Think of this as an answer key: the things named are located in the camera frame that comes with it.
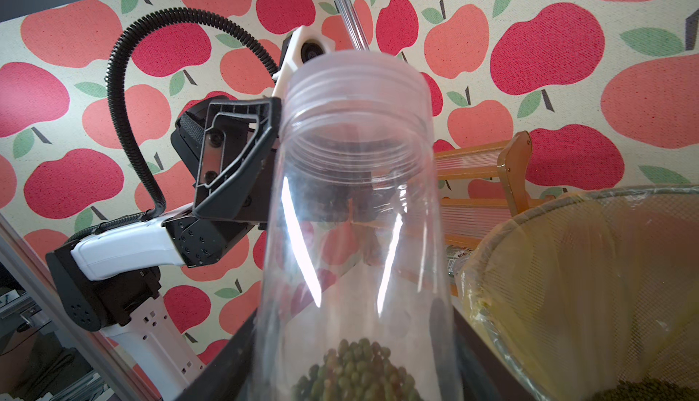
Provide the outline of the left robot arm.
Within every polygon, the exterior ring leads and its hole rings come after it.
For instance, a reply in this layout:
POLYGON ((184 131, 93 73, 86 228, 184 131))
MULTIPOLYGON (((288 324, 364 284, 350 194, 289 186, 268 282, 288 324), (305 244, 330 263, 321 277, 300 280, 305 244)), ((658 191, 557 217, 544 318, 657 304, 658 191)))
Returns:
POLYGON ((160 268, 217 264, 267 224, 281 107, 277 97, 221 96, 192 106, 170 139, 194 178, 192 203, 95 226, 47 255, 71 320, 120 344, 165 400, 177 399, 205 366, 166 308, 160 268))

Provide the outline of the left aluminium corner post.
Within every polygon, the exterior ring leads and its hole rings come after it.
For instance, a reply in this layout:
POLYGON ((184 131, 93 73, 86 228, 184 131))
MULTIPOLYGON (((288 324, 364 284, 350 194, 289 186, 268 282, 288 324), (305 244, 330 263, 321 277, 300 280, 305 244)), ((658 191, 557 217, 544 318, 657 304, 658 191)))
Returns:
POLYGON ((335 0, 335 2, 353 47, 356 50, 368 51, 370 49, 368 39, 352 0, 335 0))

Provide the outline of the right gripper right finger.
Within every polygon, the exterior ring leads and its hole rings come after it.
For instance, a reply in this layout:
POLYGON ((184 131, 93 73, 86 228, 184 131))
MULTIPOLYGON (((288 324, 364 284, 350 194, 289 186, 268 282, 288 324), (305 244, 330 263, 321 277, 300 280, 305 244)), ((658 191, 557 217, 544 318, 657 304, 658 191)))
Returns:
POLYGON ((534 400, 455 307, 453 322, 465 400, 534 400))

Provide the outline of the short clear plastic jar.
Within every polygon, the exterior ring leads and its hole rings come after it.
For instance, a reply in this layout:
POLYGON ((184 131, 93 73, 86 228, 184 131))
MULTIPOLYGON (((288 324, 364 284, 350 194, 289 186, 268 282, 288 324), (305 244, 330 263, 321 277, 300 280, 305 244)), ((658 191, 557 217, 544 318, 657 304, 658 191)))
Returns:
POLYGON ((283 98, 249 396, 460 400, 424 77, 322 55, 283 98))

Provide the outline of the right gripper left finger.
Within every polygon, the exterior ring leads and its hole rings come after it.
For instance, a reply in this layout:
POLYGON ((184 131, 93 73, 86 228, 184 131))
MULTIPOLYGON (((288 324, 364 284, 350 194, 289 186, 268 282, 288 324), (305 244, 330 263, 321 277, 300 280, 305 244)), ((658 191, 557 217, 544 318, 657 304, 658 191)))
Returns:
POLYGON ((256 324, 254 311, 177 401, 249 400, 256 324))

